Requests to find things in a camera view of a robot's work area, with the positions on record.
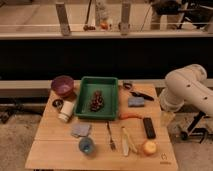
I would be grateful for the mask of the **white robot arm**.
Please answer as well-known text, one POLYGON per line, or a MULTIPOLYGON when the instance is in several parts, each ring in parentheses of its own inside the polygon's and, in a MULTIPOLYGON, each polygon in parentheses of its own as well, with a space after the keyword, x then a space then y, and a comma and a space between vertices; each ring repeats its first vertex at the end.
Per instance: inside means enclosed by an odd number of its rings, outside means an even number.
POLYGON ((213 90, 203 84, 207 71, 199 64, 187 65, 170 71, 165 76, 165 88, 159 95, 164 111, 177 112, 188 102, 213 117, 213 90))

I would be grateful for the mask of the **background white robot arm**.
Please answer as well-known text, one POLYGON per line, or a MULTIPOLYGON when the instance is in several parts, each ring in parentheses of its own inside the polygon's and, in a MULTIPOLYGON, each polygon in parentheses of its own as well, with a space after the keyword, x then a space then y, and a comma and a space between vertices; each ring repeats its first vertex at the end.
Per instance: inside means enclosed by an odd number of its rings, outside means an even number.
POLYGON ((95 25, 101 29, 108 29, 109 13, 106 0, 95 0, 95 25))

